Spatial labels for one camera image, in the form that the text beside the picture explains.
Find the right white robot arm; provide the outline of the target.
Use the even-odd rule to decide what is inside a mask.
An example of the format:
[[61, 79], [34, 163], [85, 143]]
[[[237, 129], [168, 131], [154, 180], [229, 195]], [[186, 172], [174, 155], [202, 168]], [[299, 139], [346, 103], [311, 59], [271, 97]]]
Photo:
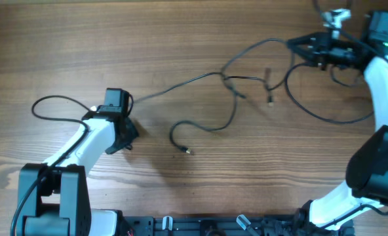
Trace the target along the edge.
[[309, 233], [339, 231], [372, 210], [388, 216], [388, 34], [372, 31], [362, 39], [341, 41], [316, 32], [290, 39], [288, 48], [303, 66], [332, 64], [361, 70], [371, 93], [375, 133], [352, 156], [345, 180], [330, 193], [309, 201], [294, 223]]

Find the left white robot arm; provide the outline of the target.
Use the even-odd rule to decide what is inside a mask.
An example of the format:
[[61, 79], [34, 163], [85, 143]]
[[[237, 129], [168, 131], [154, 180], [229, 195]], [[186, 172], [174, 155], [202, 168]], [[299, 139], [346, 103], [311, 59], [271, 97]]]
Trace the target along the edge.
[[132, 149], [138, 131], [121, 114], [88, 112], [75, 135], [41, 164], [22, 167], [11, 235], [118, 235], [118, 210], [90, 206], [87, 174], [102, 154]]

